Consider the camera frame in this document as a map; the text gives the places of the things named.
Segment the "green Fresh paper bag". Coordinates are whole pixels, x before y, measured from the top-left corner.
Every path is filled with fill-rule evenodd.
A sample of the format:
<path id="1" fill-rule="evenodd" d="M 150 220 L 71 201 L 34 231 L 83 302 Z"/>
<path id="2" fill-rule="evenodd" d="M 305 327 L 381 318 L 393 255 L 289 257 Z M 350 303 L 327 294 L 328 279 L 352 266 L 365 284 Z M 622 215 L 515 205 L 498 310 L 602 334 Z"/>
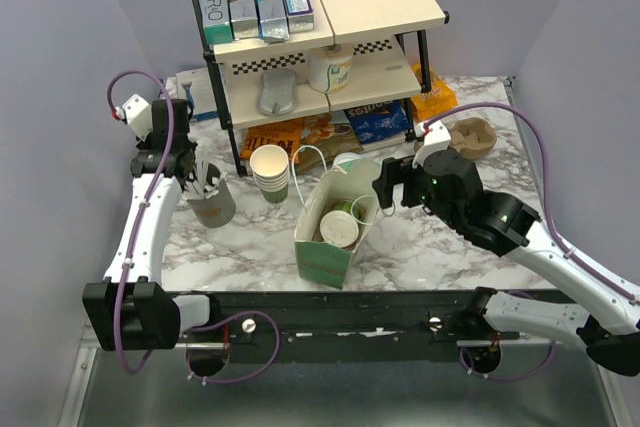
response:
<path id="1" fill-rule="evenodd" d="M 301 278 L 341 289 L 356 253 L 375 224 L 380 204 L 372 183 L 381 164 L 353 154 L 325 168 L 308 196 L 293 239 Z"/>

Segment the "single green paper cup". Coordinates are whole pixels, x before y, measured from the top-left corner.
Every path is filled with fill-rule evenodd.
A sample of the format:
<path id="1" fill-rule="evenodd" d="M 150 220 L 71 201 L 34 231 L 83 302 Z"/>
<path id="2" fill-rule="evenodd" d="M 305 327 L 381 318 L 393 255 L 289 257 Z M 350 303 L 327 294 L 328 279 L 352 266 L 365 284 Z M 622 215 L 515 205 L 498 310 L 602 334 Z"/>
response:
<path id="1" fill-rule="evenodd" d="M 319 224 L 324 241 L 346 249 L 354 245 L 365 226 L 367 208 L 351 200 L 335 202 L 322 216 Z"/>

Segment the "stack of green paper cups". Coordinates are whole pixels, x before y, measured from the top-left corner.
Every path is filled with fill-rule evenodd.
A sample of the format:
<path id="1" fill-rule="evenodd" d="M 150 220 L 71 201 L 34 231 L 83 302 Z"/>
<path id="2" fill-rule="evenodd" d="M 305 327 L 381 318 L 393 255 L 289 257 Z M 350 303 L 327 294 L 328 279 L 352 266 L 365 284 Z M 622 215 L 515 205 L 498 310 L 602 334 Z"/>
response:
<path id="1" fill-rule="evenodd" d="M 252 153 L 249 164 L 264 199 L 272 204 L 283 202 L 289 188 L 288 153 L 277 145 L 264 145 Z"/>

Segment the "single cardboard cup carrier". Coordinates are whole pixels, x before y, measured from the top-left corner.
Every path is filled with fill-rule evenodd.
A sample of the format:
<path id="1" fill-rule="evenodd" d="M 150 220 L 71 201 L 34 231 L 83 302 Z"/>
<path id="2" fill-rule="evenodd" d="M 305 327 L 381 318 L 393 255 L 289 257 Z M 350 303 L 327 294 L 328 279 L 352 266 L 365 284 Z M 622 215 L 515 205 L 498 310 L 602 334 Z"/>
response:
<path id="1" fill-rule="evenodd" d="M 324 238 L 323 238 L 319 228 L 316 228 L 316 230 L 314 232 L 314 235 L 312 237 L 312 241 L 313 242 L 323 242 L 324 241 Z"/>

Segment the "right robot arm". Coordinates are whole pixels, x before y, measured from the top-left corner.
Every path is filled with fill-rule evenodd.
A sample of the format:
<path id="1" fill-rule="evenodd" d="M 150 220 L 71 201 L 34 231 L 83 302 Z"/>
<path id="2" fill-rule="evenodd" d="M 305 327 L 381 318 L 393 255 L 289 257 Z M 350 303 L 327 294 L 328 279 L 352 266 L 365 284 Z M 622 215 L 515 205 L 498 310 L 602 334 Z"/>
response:
<path id="1" fill-rule="evenodd" d="M 476 247 L 506 257 L 543 277 L 570 298 L 559 304 L 477 288 L 457 319 L 467 336 L 522 332 L 585 350 L 619 375 L 639 373 L 639 289 L 596 262 L 580 259 L 552 237 L 539 213 L 508 193 L 484 188 L 475 164 L 455 150 L 423 162 L 388 158 L 372 187 L 381 208 L 402 185 L 404 207 L 420 206 Z"/>

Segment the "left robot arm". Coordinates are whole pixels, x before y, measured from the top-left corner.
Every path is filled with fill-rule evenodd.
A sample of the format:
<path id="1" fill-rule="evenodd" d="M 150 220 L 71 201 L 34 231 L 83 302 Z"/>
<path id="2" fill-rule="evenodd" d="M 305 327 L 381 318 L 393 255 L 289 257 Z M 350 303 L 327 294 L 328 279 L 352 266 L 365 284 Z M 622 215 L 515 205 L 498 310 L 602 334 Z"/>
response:
<path id="1" fill-rule="evenodd" d="M 130 163 L 131 206 L 102 281 L 84 288 L 85 311 L 106 351 L 171 349 L 186 331 L 201 342 L 212 341 L 222 319 L 209 298 L 169 294 L 161 286 L 171 218 L 194 168 L 191 106 L 184 99 L 148 103 L 134 95 L 124 113 L 138 140 Z"/>

